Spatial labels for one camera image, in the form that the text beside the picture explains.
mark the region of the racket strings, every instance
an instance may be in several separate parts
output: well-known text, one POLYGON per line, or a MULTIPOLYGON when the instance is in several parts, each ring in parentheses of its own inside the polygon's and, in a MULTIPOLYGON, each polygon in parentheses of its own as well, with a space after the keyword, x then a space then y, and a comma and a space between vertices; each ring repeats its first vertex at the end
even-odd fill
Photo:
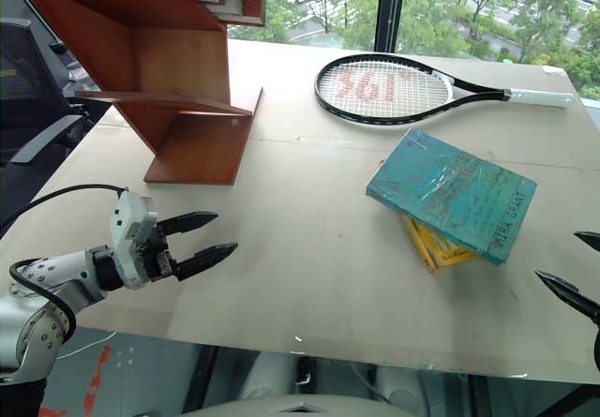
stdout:
POLYGON ((331 105, 367 117, 403 117, 442 106, 450 98, 435 75, 398 63, 355 61, 334 66, 318 84, 331 105))

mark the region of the glass window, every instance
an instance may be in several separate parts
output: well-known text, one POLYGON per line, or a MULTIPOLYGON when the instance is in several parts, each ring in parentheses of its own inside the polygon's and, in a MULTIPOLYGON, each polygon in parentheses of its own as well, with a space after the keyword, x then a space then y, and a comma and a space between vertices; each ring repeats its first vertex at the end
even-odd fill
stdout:
POLYGON ((600 99, 600 0, 403 0, 397 52, 551 65, 600 99))
POLYGON ((264 27, 230 25, 229 37, 373 50, 379 0, 267 0, 264 27))

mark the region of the table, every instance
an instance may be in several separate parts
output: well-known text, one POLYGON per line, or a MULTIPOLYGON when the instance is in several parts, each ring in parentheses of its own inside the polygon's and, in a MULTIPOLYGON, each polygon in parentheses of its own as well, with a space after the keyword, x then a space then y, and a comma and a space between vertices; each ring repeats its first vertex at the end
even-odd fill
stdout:
MULTIPOLYGON (((171 237, 176 259, 237 241, 217 267, 178 283, 118 290, 84 310, 83 326, 253 350, 381 365, 600 383, 596 329, 535 276, 539 268, 600 299, 600 256, 573 231, 600 225, 600 133, 577 102, 567 111, 485 103, 396 128, 341 121, 312 84, 348 52, 230 41, 232 87, 259 82, 262 103, 233 186, 145 184, 151 152, 114 109, 42 189, 128 186, 161 217, 197 209, 220 218, 171 237), (408 127, 538 184, 509 261, 474 261, 431 275, 400 216, 365 187, 408 127)), ((572 92, 540 66, 419 57, 491 86, 572 92)), ((109 243, 115 196, 68 194, 22 216, 0 242, 8 266, 109 243)))

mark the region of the white racket grip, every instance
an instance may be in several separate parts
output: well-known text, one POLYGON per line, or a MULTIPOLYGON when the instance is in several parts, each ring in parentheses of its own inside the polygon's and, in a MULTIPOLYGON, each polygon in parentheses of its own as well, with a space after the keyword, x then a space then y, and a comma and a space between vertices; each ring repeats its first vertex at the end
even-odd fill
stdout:
POLYGON ((575 101, 573 94, 558 92, 530 91, 528 89, 508 89, 508 101, 527 105, 555 106, 568 108, 575 101))

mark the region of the black chair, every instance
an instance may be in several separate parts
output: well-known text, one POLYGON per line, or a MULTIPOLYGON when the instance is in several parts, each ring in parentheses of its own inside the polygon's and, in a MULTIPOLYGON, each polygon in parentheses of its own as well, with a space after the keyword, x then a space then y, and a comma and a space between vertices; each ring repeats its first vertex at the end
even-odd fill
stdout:
POLYGON ((2 19, 0 23, 0 216, 4 220, 31 201, 93 123, 81 106, 72 107, 63 97, 30 22, 2 19))

